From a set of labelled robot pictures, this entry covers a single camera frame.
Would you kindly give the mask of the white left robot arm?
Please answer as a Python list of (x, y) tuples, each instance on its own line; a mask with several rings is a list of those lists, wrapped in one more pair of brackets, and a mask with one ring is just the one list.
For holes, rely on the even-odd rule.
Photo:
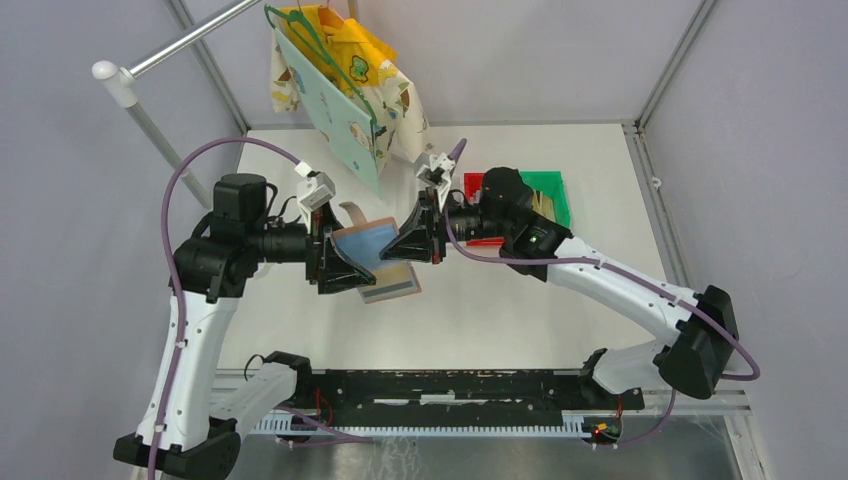
[(301, 263), (320, 294), (371, 286), (376, 278), (336, 245), (340, 225), (322, 206), (306, 223), (275, 223), (275, 187), (256, 174), (228, 174), (212, 210), (178, 247), (171, 271), (167, 344), (149, 407), (136, 430), (116, 440), (116, 461), (181, 479), (224, 479), (244, 438), (275, 407), (306, 405), (314, 394), (308, 358), (275, 351), (219, 402), (211, 399), (226, 332), (247, 282), (263, 264)]

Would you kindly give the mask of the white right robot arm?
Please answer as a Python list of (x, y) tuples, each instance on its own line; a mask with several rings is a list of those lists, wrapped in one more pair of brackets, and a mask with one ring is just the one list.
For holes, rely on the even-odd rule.
[(577, 382), (585, 405), (602, 408), (630, 389), (663, 386), (710, 398), (739, 344), (729, 294), (715, 286), (696, 292), (645, 277), (535, 212), (532, 196), (519, 171), (508, 167), (484, 174), (474, 204), (429, 186), (380, 257), (438, 264), (450, 240), (500, 237), (493, 263), (583, 294), (652, 335), (649, 342), (590, 356)]

